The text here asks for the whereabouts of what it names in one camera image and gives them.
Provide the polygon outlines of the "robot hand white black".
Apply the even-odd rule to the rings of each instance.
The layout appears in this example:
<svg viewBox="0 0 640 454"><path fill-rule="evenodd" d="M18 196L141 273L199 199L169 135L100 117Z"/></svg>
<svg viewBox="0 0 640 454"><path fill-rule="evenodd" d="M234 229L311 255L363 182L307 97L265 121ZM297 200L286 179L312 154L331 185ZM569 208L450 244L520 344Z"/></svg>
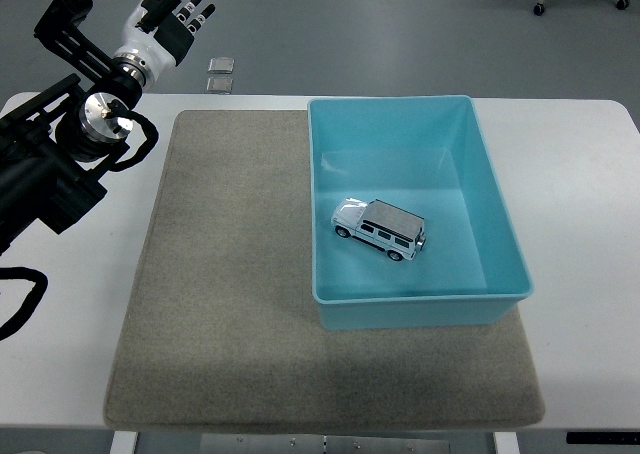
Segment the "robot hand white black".
<svg viewBox="0 0 640 454"><path fill-rule="evenodd" d="M144 90L184 60L215 11L204 0L141 0L127 19L114 60Z"/></svg>

